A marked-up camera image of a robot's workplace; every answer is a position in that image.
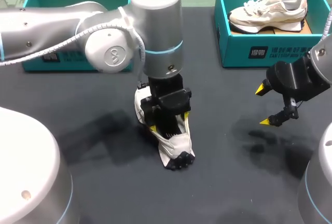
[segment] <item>shoe box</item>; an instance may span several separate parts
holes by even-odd
[[[117,9],[119,6],[124,6],[130,2],[130,0],[25,0],[23,7],[65,7],[84,1],[100,3],[108,10]],[[81,52],[52,53],[23,62],[22,65],[27,72],[95,71]],[[124,71],[131,71],[132,67],[133,64],[129,64]]]
[[[227,14],[248,1],[216,0],[214,19],[223,67],[269,67],[277,61],[297,60],[320,41],[330,11],[326,0],[307,0],[308,13],[299,33],[278,29],[264,29],[258,34],[232,31]]]

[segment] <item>dark table surface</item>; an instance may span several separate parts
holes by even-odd
[[[194,164],[168,171],[134,110],[136,76],[27,74],[1,68],[0,106],[42,122],[73,174],[81,224],[297,224],[297,188],[332,121],[332,90],[280,128],[259,122],[283,107],[255,91],[265,69],[224,69],[212,8],[184,8],[184,84]]]

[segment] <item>logo on box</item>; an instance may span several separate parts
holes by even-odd
[[[249,59],[264,59],[268,49],[268,46],[252,46],[249,53]]]

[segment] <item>sneaker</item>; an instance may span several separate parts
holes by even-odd
[[[146,126],[141,100],[151,96],[150,87],[137,89],[135,92],[135,111],[139,122]],[[191,148],[188,123],[189,113],[169,116],[161,110],[154,110],[156,125],[149,131],[159,142],[159,154],[165,168],[176,170],[188,167],[193,163],[195,154]]]
[[[307,0],[250,0],[228,13],[228,19],[242,33],[258,33],[265,27],[299,32],[307,11]]]

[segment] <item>cable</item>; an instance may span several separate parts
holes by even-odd
[[[139,36],[139,34],[136,32],[136,30],[133,28],[133,26],[132,25],[122,26],[122,25],[114,24],[112,22],[106,22],[106,23],[101,23],[101,24],[97,24],[93,27],[90,27],[90,28],[76,34],[75,36],[73,36],[73,37],[71,37],[71,38],[69,38],[69,39],[67,39],[67,40],[65,40],[65,41],[63,41],[63,42],[61,42],[57,45],[54,45],[50,48],[38,51],[38,52],[33,53],[33,54],[26,55],[22,58],[17,58],[17,59],[10,60],[10,61],[0,62],[0,66],[12,65],[12,64],[20,63],[20,62],[29,61],[29,60],[32,60],[32,59],[37,58],[37,57],[42,57],[46,54],[53,53],[57,50],[62,49],[65,46],[73,43],[73,42],[78,41],[83,36],[86,36],[88,34],[92,34],[92,33],[96,32],[96,31],[99,31],[99,30],[108,29],[108,28],[119,29],[119,30],[122,30],[122,31],[127,31],[129,33],[133,33],[133,35],[136,37],[136,39],[139,42],[141,60],[145,61],[145,46],[144,46],[143,40]]]
[[[124,9],[122,7],[118,8],[122,18],[124,19],[125,23],[128,26],[132,27],[131,21],[128,17],[128,15],[126,14],[126,12],[124,11]],[[141,56],[141,66],[139,68],[139,74],[138,74],[138,83],[139,85],[142,83],[142,72],[143,72],[143,68],[144,68],[144,63],[145,63],[145,45],[144,42],[142,40],[142,38],[139,36],[139,34],[136,32],[136,30],[132,27],[132,33],[135,35],[136,39],[139,41],[139,47],[140,47],[140,56]]]
[[[325,24],[325,27],[324,27],[324,31],[323,31],[323,35],[322,35],[321,40],[324,40],[327,37],[328,32],[330,30],[331,22],[332,22],[332,8],[330,10],[330,13],[328,14],[328,18],[326,20],[326,24]]]
[[[298,106],[296,106],[297,108],[299,108],[302,105],[303,101],[300,102],[300,104]]]

